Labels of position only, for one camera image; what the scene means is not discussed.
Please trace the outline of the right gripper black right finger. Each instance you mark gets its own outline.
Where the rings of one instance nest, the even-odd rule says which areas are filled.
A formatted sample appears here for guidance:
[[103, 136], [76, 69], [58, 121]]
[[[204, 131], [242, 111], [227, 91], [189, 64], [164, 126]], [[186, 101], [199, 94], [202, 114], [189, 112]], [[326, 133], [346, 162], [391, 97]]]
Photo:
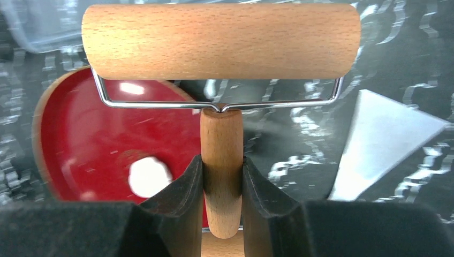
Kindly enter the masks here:
[[453, 256], [432, 210], [405, 203], [298, 202], [243, 163], [246, 256]]

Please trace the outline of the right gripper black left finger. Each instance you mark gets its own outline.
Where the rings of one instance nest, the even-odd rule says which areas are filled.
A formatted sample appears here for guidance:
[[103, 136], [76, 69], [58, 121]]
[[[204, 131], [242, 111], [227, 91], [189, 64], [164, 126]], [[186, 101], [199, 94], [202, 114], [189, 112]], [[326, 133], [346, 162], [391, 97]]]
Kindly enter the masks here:
[[200, 256], [202, 161], [132, 202], [16, 202], [1, 208], [1, 256]]

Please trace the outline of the white dough ball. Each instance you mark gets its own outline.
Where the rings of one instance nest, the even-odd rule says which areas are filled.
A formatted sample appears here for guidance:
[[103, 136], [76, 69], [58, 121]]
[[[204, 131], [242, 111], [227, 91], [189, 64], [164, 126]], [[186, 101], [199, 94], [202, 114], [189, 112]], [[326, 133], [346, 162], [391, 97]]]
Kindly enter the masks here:
[[133, 162], [129, 168], [128, 184], [132, 193], [141, 198], [151, 198], [173, 182], [168, 167], [155, 157], [145, 157]]

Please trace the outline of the round red tray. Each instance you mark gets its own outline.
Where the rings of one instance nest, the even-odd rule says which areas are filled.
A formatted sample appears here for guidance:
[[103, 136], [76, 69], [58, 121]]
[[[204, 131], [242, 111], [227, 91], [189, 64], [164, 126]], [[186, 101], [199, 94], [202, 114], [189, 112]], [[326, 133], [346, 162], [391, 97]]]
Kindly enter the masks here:
[[172, 179], [200, 154], [200, 112], [105, 105], [87, 66], [56, 79], [35, 109], [32, 144], [42, 178], [63, 201], [133, 201], [131, 165], [153, 157]]

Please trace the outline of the wooden dough roller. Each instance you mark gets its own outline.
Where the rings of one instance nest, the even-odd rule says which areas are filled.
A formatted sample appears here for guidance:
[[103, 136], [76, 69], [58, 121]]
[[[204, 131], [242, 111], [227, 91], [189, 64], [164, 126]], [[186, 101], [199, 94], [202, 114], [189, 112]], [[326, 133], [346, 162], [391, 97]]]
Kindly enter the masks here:
[[[99, 96], [114, 108], [201, 110], [201, 154], [141, 206], [153, 218], [160, 256], [201, 253], [201, 211], [220, 255], [244, 228], [245, 256], [314, 256], [305, 204], [262, 177], [243, 155], [248, 109], [328, 105], [359, 48], [361, 23], [348, 4], [92, 5], [82, 41]], [[104, 79], [334, 79], [326, 100], [230, 103], [112, 101]]]

